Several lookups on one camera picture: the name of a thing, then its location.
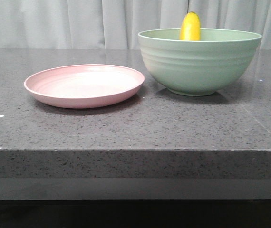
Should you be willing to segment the green bowl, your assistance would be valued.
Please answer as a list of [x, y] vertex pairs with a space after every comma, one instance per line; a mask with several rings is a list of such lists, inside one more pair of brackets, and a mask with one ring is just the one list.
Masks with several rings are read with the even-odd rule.
[[252, 61], [261, 34], [201, 29], [199, 41], [179, 39], [180, 30], [138, 33], [140, 51], [151, 76], [173, 93], [211, 95], [237, 81]]

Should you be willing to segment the white curtain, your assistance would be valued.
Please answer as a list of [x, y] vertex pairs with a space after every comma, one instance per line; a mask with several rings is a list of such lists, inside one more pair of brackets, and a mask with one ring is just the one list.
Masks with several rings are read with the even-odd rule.
[[179, 28], [190, 11], [271, 49], [271, 0], [0, 0], [0, 48], [138, 49], [140, 31]]

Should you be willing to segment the yellow banana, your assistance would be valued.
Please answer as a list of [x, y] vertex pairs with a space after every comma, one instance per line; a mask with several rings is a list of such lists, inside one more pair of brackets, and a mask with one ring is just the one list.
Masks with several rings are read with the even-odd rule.
[[199, 16], [191, 11], [186, 14], [180, 29], [180, 40], [199, 41], [201, 36], [201, 23]]

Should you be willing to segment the pink plate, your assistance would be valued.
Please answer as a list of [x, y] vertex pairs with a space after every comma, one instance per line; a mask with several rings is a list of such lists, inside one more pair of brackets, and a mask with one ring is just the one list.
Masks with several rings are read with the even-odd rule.
[[134, 96], [144, 83], [139, 71], [125, 66], [86, 64], [35, 73], [24, 87], [38, 101], [62, 108], [97, 108]]

